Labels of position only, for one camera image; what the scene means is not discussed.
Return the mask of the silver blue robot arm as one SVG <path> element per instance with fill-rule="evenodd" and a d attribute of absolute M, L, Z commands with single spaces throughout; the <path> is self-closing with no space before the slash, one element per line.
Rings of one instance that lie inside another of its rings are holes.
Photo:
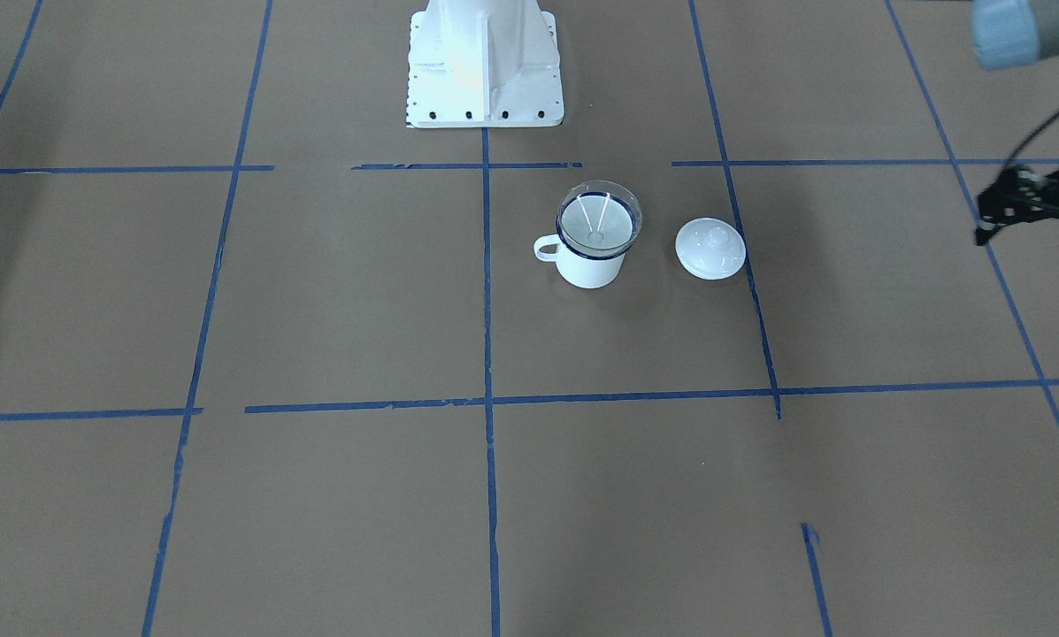
<path fill-rule="evenodd" d="M 971 40 L 986 70 L 1059 57 L 1059 1 L 971 1 Z"/>

